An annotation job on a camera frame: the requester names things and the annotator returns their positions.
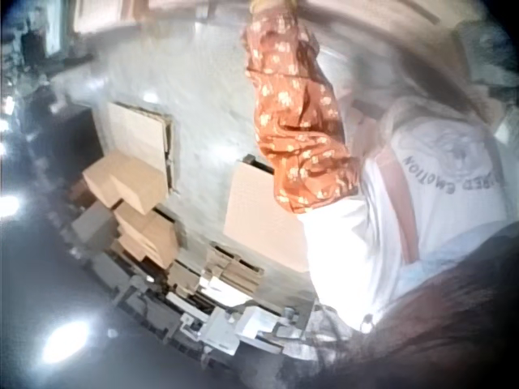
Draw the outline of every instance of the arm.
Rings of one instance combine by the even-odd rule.
[[[245,32],[255,87],[256,140],[274,168],[277,202],[305,213],[350,195],[358,162],[344,142],[337,101],[316,58],[319,45],[289,2],[252,3]]]

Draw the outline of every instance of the light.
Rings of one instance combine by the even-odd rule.
[[[155,92],[146,92],[143,95],[143,100],[150,104],[157,104],[159,102],[159,96]]]
[[[19,200],[15,196],[0,197],[0,219],[13,216],[19,208]]]
[[[9,123],[5,119],[0,119],[0,132],[9,130]]]
[[[13,100],[12,96],[8,96],[6,98],[6,114],[12,115],[15,110],[15,101]]]
[[[43,350],[43,362],[58,363],[77,353],[88,339],[85,322],[68,323],[52,333]]]

